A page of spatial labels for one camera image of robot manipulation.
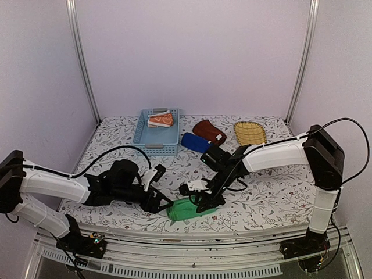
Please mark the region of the green towel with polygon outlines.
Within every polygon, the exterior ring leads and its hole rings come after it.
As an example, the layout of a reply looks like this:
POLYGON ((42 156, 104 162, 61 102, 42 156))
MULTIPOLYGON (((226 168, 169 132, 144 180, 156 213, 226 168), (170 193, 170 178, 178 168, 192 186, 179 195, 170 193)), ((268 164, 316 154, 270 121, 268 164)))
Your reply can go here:
POLYGON ((173 221, 183 221, 211 214, 217 210, 217 208, 213 208, 208 209, 202 213, 197 213, 196 212, 197 206, 194 205, 191 201, 193 202, 195 201, 194 196, 191 196, 191 199, 183 198, 174 201, 173 206, 166 209, 168 218, 170 218, 173 221))

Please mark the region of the orange bunny pattern towel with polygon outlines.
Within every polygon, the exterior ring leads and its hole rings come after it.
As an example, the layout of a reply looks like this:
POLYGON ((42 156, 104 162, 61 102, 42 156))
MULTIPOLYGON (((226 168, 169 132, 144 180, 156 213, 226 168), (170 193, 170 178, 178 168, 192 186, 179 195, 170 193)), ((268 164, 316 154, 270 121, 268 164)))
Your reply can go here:
POLYGON ((171 127, 174 124, 174 118, 171 111, 155 113, 148 116, 148 127, 171 127))

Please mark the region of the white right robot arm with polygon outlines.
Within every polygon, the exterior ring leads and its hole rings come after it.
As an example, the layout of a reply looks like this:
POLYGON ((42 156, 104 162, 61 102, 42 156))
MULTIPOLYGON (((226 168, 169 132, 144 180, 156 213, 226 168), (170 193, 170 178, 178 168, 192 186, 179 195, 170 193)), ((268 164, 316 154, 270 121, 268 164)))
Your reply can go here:
POLYGON ((221 224, 244 230, 307 223, 301 249, 323 244, 343 182, 344 151, 318 125, 297 136, 234 152, 211 147, 202 161, 215 175, 205 181, 196 211, 222 208, 221 224))

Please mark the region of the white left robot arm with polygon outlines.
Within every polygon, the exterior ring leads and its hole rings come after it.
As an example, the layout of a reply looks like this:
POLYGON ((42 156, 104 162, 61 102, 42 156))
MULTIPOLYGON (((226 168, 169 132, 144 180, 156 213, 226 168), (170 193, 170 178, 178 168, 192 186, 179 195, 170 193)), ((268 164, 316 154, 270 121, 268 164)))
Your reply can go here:
POLYGON ((152 186, 166 169, 161 164, 140 174, 130 160, 116 160, 99 175, 60 173, 27 161, 14 150, 1 162, 1 213, 11 213, 62 239, 73 252, 87 244, 75 218, 61 214, 34 198, 34 194, 54 196, 84 206, 106 206, 112 201, 138 204, 148 213, 159 213, 173 201, 152 186))

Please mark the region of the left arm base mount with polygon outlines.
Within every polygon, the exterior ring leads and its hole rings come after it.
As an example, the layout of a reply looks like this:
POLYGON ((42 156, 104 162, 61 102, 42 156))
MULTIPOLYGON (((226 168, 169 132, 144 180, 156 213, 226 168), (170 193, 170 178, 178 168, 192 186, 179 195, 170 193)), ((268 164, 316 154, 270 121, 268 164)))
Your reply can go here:
POLYGON ((69 222, 69 232, 66 236, 57 238, 56 247, 74 255, 103 259, 107 246, 105 236, 98 232, 83 236, 76 219, 68 214, 65 217, 69 222))

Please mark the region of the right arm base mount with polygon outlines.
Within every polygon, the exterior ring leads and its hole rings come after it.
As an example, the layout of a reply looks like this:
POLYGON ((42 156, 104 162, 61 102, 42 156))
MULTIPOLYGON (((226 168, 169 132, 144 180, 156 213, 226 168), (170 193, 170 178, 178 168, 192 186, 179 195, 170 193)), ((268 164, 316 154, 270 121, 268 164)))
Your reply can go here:
POLYGON ((306 231, 304 237, 293 238, 280 242, 279 251, 284 259, 302 257, 318 252, 325 252, 331 247, 327 233, 318 234, 306 231))

